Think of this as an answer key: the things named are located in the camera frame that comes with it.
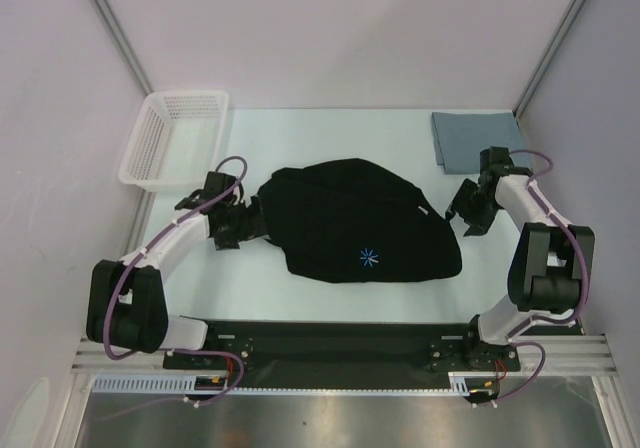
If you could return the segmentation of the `black t shirt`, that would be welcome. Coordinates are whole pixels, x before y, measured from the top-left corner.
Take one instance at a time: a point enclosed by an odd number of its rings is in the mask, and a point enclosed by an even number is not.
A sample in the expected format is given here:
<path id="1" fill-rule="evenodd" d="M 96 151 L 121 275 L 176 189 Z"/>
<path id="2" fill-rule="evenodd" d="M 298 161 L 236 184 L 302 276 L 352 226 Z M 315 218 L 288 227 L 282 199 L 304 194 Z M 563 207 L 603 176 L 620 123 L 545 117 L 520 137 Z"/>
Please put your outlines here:
<path id="1" fill-rule="evenodd" d="M 266 236 L 294 275 L 328 283 L 412 283 L 462 271 L 449 222 L 418 187 L 370 161 L 282 168 L 257 198 Z"/>

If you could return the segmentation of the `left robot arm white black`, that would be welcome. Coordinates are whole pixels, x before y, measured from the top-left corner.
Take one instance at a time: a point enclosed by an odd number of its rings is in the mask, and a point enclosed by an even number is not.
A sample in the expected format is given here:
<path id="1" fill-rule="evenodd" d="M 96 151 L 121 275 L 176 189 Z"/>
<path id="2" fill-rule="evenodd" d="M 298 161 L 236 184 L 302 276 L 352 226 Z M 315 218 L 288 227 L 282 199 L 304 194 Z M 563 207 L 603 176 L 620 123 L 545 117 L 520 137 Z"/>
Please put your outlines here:
<path id="1" fill-rule="evenodd" d="M 214 365 L 220 342 L 197 318 L 171 315 L 165 283 L 178 266 L 206 241 L 218 250 L 266 235 L 256 195 L 244 200 L 242 190 L 220 194 L 199 189 L 178 202 L 168 224 L 146 245 L 116 261 L 93 268 L 86 321 L 89 340 L 100 343 L 114 361 L 137 353 L 186 353 L 197 366 Z"/>

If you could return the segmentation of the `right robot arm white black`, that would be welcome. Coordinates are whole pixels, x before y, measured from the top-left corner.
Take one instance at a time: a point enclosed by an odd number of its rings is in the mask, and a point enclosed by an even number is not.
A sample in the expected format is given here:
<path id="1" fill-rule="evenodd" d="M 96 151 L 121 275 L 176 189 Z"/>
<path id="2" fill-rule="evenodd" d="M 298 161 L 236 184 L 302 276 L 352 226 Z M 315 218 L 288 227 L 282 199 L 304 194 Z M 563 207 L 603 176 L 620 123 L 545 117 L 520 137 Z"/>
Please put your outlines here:
<path id="1" fill-rule="evenodd" d="M 561 215 L 525 168 L 499 167 L 466 179 L 446 218 L 460 217 L 469 236 L 488 233 L 504 211 L 519 230 L 505 295 L 476 315 L 461 344 L 473 371 L 518 366 L 516 339 L 539 323 L 566 326 L 578 320 L 590 292 L 595 233 Z"/>

